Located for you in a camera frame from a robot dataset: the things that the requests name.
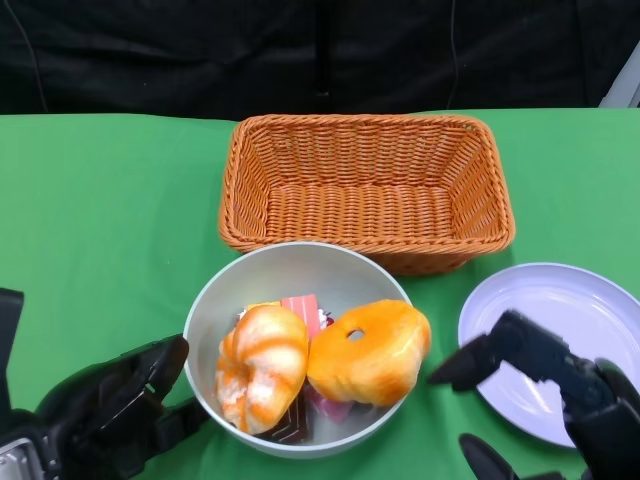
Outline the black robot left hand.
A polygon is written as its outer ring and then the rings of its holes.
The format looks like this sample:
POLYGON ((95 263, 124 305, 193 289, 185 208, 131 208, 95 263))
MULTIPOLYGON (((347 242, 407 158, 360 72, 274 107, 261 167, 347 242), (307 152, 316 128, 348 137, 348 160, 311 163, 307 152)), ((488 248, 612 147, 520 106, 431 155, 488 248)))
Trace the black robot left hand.
POLYGON ((163 401, 189 353, 181 335, 91 365, 38 405, 47 479, 131 479, 146 463, 185 441, 208 416, 188 399, 163 401))

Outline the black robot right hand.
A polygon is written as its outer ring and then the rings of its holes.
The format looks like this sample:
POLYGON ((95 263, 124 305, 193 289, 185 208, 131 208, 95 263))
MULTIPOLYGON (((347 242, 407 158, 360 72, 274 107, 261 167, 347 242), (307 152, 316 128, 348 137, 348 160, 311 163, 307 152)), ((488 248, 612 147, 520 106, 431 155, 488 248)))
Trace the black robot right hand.
POLYGON ((639 393, 606 359, 574 355, 557 335, 516 310, 459 348, 428 376, 456 392, 475 389, 507 363, 535 382, 555 383, 565 430, 584 459, 586 479, 639 476, 639 393))

